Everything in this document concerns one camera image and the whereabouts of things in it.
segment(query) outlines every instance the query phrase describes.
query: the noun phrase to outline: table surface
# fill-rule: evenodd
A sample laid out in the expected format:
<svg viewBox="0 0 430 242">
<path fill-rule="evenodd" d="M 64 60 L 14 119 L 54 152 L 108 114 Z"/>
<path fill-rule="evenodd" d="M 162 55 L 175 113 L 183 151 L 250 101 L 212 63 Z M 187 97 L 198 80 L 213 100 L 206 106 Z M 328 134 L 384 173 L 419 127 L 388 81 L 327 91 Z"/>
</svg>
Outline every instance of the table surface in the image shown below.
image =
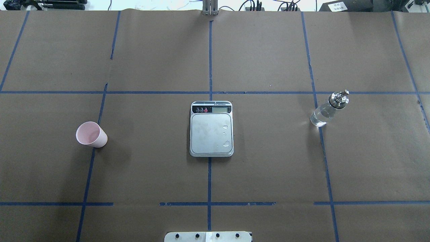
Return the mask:
<svg viewBox="0 0 430 242">
<path fill-rule="evenodd" d="M 0 12 L 0 241 L 428 241 L 429 18 Z M 190 156 L 196 100 L 232 102 L 232 157 Z"/>
</svg>

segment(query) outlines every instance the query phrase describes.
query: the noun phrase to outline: blue tape line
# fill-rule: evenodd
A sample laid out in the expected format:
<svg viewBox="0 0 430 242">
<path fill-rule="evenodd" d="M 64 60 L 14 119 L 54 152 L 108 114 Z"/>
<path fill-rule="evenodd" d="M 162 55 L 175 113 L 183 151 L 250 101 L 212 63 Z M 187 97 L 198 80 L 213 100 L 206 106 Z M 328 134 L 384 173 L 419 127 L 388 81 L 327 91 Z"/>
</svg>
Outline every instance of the blue tape line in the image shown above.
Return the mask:
<svg viewBox="0 0 430 242">
<path fill-rule="evenodd" d="M 103 90 L 103 98 L 101 99 L 100 112 L 98 114 L 98 121 L 97 121 L 98 124 L 100 124 L 101 115 L 103 114 L 104 100 L 106 99 L 106 91 L 107 90 L 108 90 L 108 84 L 106 83 L 106 85 L 104 86 L 104 90 Z"/>
<path fill-rule="evenodd" d="M 19 43 L 19 40 L 21 39 L 21 35 L 22 35 L 22 32 L 24 31 L 25 23 L 27 23 L 29 14 L 30 14 L 30 11 L 27 11 L 27 13 L 25 14 L 24 22 L 22 23 L 22 26 L 21 26 L 21 31 L 19 32 L 18 38 L 16 39 L 15 46 L 13 47 L 12 54 L 10 55 L 9 62 L 7 63 L 7 67 L 0 84 L 0 91 L 3 89 L 3 85 L 4 85 L 4 82 L 6 81 L 7 73 L 9 72 L 10 65 L 12 64 L 12 60 L 15 55 L 16 48 L 18 47 L 18 43 Z"/>
<path fill-rule="evenodd" d="M 212 101 L 212 22 L 209 21 L 209 100 Z"/>
<path fill-rule="evenodd" d="M 160 206 L 207 206 L 207 202 L 161 202 Z"/>
<path fill-rule="evenodd" d="M 0 202 L 0 206 L 82 206 L 81 202 Z"/>
<path fill-rule="evenodd" d="M 227 91 L 227 92 L 212 92 L 213 94 L 313 94 L 313 92 L 305 92 L 305 91 L 298 91 L 298 92 L 294 92 L 294 91 L 262 91 L 262 92 L 257 92 L 257 91 L 252 91 L 252 92 L 240 92 L 240 91 Z"/>
<path fill-rule="evenodd" d="M 112 41 L 111 59 L 114 58 L 115 42 L 117 41 L 117 32 L 118 32 L 118 25 L 120 24 L 120 16 L 121 16 L 121 11 L 118 11 L 117 25 L 115 26 L 114 40 Z"/>
<path fill-rule="evenodd" d="M 101 91 L 1 91 L 4 94 L 103 94 Z"/>
<path fill-rule="evenodd" d="M 273 206 L 276 202 L 213 202 L 212 206 Z"/>
<path fill-rule="evenodd" d="M 304 42 L 305 42 L 305 46 L 306 46 L 307 62 L 309 64 L 310 79 L 312 81 L 313 100 L 314 100 L 315 108 L 318 108 L 318 102 L 316 99 L 315 83 L 313 80 L 312 66 L 310 64 L 309 44 L 307 41 L 306 25 L 304 22 L 303 12 L 301 12 L 301 22 L 303 25 L 303 35 L 304 35 Z M 332 212 L 332 220 L 333 220 L 333 229 L 334 229 L 334 233 L 335 233 L 335 240 L 336 240 L 336 242 L 339 242 L 338 223 L 336 221 L 335 206 L 333 204 L 332 186 L 330 184 L 330 173 L 329 173 L 329 165 L 327 164 L 326 147 L 324 145 L 323 132 L 322 132 L 320 127 L 318 128 L 318 131 L 319 131 L 319 139 L 320 139 L 321 145 L 322 145 L 322 151 L 324 153 L 324 163 L 326 165 L 326 181 L 327 181 L 327 188 L 328 188 L 328 192 L 329 192 L 330 210 Z"/>
<path fill-rule="evenodd" d="M 211 203 L 212 203 L 212 157 L 208 157 L 208 231 L 211 231 Z"/>
<path fill-rule="evenodd" d="M 311 80 L 311 83 L 312 83 L 313 100 L 315 102 L 315 108 L 317 108 L 318 107 L 318 102 L 316 101 L 315 83 L 313 81 L 312 66 L 310 64 L 310 53 L 309 53 L 309 44 L 307 42 L 306 25 L 304 23 L 304 14 L 303 14 L 303 12 L 300 12 L 300 13 L 301 13 L 301 24 L 303 25 L 304 43 L 305 43 L 305 46 L 306 46 L 307 63 L 309 65 L 309 74 L 310 74 L 310 80 Z"/>
<path fill-rule="evenodd" d="M 330 202 L 314 202 L 314 205 L 330 205 Z M 334 205 L 430 205 L 430 201 L 350 201 L 333 202 Z"/>
<path fill-rule="evenodd" d="M 86 206 L 113 206 L 113 202 L 87 202 Z"/>
<path fill-rule="evenodd" d="M 83 197 L 83 204 L 82 204 L 81 216 L 79 219 L 79 226 L 78 226 L 78 233 L 76 236 L 76 242 L 79 242 L 81 231 L 82 231 L 82 224 L 83 224 L 83 218 L 85 215 L 85 207 L 86 207 L 86 201 L 88 198 L 89 182 L 91 180 L 92 166 L 94 164 L 94 157 L 95 157 L 95 148 L 92 149 L 91 161 L 89 163 L 89 171 L 88 171 L 88 177 L 86 179 L 85 193 L 84 193 L 84 197 Z"/>
<path fill-rule="evenodd" d="M 273 206 L 276 202 L 161 202 L 160 206 Z"/>
<path fill-rule="evenodd" d="M 209 94 L 207 91 L 108 91 L 107 94 Z"/>
<path fill-rule="evenodd" d="M 382 94 L 382 95 L 410 95 L 410 94 L 416 94 L 416 92 L 350 92 L 350 94 Z"/>
<path fill-rule="evenodd" d="M 101 99 L 100 112 L 98 115 L 98 122 L 97 122 L 98 124 L 100 124 L 101 116 L 103 115 L 104 100 L 106 99 L 107 89 L 108 89 L 108 84 L 106 83 L 106 85 L 104 86 L 103 98 Z M 83 219 L 84 219 L 84 215 L 85 215 L 86 201 L 88 198 L 89 183 L 91 181 L 92 167 L 94 165 L 94 157 L 95 157 L 95 148 L 92 149 L 91 161 L 89 163 L 88 177 L 86 179 L 85 193 L 83 196 L 83 204 L 82 204 L 82 210 L 81 210 L 81 217 L 79 220 L 78 232 L 77 232 L 77 236 L 76 236 L 76 242 L 79 242 L 81 231 L 82 231 L 82 224 L 83 224 Z"/>
<path fill-rule="evenodd" d="M 212 230 L 211 209 L 212 209 L 212 207 L 210 205 L 208 205 L 208 231 Z"/>
<path fill-rule="evenodd" d="M 335 231 L 335 240 L 336 242 L 339 242 L 338 223 L 336 221 L 335 205 L 333 203 L 332 185 L 330 182 L 329 165 L 327 163 L 326 146 L 324 145 L 324 137 L 323 137 L 323 131 L 321 130 L 321 127 L 319 127 L 318 130 L 319 130 L 319 139 L 322 145 L 322 152 L 324 154 L 324 164 L 326 165 L 326 180 L 327 180 L 327 188 L 329 191 L 330 210 L 332 212 L 333 228 Z"/>
<path fill-rule="evenodd" d="M 208 91 L 0 91 L 1 94 L 209 94 Z M 316 94 L 332 94 L 333 92 L 315 92 Z M 216 91 L 212 94 L 313 94 L 307 91 Z M 354 95 L 415 95 L 416 92 L 353 92 Z M 430 95 L 430 92 L 418 92 Z"/>
<path fill-rule="evenodd" d="M 81 202 L 0 202 L 0 206 L 82 206 Z M 113 206 L 113 202 L 91 202 L 87 206 Z"/>
<path fill-rule="evenodd" d="M 412 81 L 412 85 L 414 86 L 415 93 L 416 93 L 416 95 L 417 95 L 418 101 L 420 102 L 421 113 L 423 114 L 424 122 L 426 123 L 427 132 L 430 134 L 430 125 L 429 125 L 429 121 L 428 121 L 428 118 L 427 118 L 426 112 L 425 112 L 425 110 L 424 110 L 424 107 L 423 107 L 423 103 L 422 103 L 422 101 L 421 101 L 420 94 L 418 93 L 418 88 L 417 88 L 417 85 L 416 85 L 416 83 L 415 83 L 414 75 L 412 75 L 412 71 L 411 71 L 411 67 L 409 66 L 408 58 L 406 57 L 405 50 L 403 49 L 402 40 L 400 39 L 399 31 L 398 31 L 398 29 L 397 29 L 396 18 L 394 17 L 394 12 L 393 12 L 393 11 L 391 11 L 391 17 L 393 18 L 394 30 L 396 31 L 397 40 L 399 41 L 399 45 L 400 45 L 400 50 L 402 51 L 403 58 L 404 58 L 405 63 L 406 63 L 406 67 L 408 68 L 409 76 L 410 76 L 411 81 Z"/>
</svg>

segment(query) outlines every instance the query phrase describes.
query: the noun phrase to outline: cable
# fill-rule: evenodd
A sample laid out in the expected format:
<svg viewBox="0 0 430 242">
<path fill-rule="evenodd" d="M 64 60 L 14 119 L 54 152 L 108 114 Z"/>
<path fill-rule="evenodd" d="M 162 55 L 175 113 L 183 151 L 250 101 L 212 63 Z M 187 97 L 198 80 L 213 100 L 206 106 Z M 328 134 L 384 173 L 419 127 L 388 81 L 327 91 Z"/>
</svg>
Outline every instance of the cable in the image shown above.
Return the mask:
<svg viewBox="0 0 430 242">
<path fill-rule="evenodd" d="M 279 11 L 279 9 L 281 9 L 281 6 L 282 6 L 284 3 L 286 3 L 286 4 L 287 4 L 287 8 L 288 8 L 288 2 L 282 2 L 282 3 L 281 3 L 281 5 L 279 5 L 279 8 L 278 8 L 278 10 L 277 10 L 277 11 Z"/>
<path fill-rule="evenodd" d="M 231 9 L 231 10 L 233 10 L 233 11 L 234 11 L 234 9 L 230 8 L 229 6 L 222 6 L 222 7 L 220 7 L 219 9 L 222 9 L 222 8 L 229 8 L 229 9 Z"/>
<path fill-rule="evenodd" d="M 240 8 L 239 8 L 239 10 L 238 10 L 238 11 L 240 11 L 240 10 L 242 9 L 243 5 L 245 5 L 245 3 L 246 3 L 246 2 L 248 2 L 248 1 L 252 2 L 252 3 L 254 4 L 254 7 L 255 7 L 255 2 L 254 2 L 254 0 L 246 0 L 245 2 L 243 2 L 243 3 L 242 3 L 242 5 L 240 5 Z"/>
</svg>

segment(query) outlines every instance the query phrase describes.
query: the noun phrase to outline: black device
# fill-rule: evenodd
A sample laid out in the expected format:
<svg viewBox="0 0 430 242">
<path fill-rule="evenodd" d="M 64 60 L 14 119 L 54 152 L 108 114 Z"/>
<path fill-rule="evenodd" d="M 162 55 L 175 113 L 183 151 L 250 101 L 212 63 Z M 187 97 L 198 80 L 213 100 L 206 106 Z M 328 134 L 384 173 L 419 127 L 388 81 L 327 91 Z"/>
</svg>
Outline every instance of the black device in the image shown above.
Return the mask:
<svg viewBox="0 0 430 242">
<path fill-rule="evenodd" d="M 323 3 L 320 12 L 372 12 L 373 0 L 338 0 Z"/>
<path fill-rule="evenodd" d="M 87 0 L 7 0 L 3 3 L 6 10 L 21 10 L 21 6 L 35 6 L 37 10 L 42 10 L 38 3 L 44 8 L 52 9 L 76 9 L 85 10 Z"/>
</svg>

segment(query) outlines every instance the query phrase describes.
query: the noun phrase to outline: kitchen scale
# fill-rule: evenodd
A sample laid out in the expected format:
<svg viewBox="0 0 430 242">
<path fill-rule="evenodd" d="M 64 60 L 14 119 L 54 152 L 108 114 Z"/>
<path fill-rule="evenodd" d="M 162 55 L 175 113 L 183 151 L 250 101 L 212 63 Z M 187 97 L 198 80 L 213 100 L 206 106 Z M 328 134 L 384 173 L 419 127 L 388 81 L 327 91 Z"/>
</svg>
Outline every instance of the kitchen scale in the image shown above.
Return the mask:
<svg viewBox="0 0 430 242">
<path fill-rule="evenodd" d="M 190 154 L 194 157 L 233 155 L 233 106 L 228 101 L 191 104 Z"/>
</svg>

